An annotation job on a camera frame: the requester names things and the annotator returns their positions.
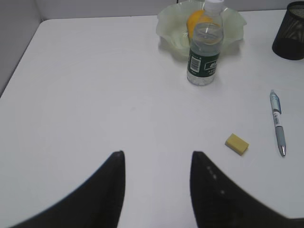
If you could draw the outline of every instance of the table surface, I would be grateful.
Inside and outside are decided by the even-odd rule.
[[[304,61],[271,50],[284,13],[242,12],[244,41],[221,55],[204,87],[160,42],[156,16],[43,22],[0,99],[0,227],[53,205],[117,150],[126,155],[119,227],[196,226],[194,150],[273,210],[304,217]],[[224,145],[231,133],[250,143],[242,157]]]

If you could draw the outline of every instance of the pen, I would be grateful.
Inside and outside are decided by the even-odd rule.
[[[274,116],[274,122],[275,122],[275,134],[276,134],[277,146],[279,147],[279,151],[282,157],[285,157],[286,142],[285,142],[283,126],[281,123],[282,111],[281,111],[280,99],[276,95],[273,89],[270,92],[270,102],[271,102],[272,114]]]

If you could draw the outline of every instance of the water bottle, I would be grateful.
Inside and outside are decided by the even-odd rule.
[[[187,67],[187,79],[198,86],[211,83],[224,38],[220,15],[224,0],[205,0],[204,13],[193,31]]]

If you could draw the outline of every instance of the orange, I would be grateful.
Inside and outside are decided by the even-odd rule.
[[[190,39],[192,39],[192,37],[193,37],[193,31],[194,31],[194,28],[195,28],[196,24],[198,23],[198,21],[199,22],[212,22],[212,18],[210,18],[208,16],[204,16],[203,13],[204,13],[204,10],[201,9],[201,10],[198,10],[198,11],[195,11],[194,13],[192,13],[190,15],[190,17],[188,18],[187,29],[188,29],[188,35],[189,35]]]

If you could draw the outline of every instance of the yellow eraser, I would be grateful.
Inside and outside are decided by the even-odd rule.
[[[239,155],[243,155],[243,153],[249,146],[247,142],[237,137],[235,134],[230,135],[230,137],[226,140],[225,145],[233,149]]]

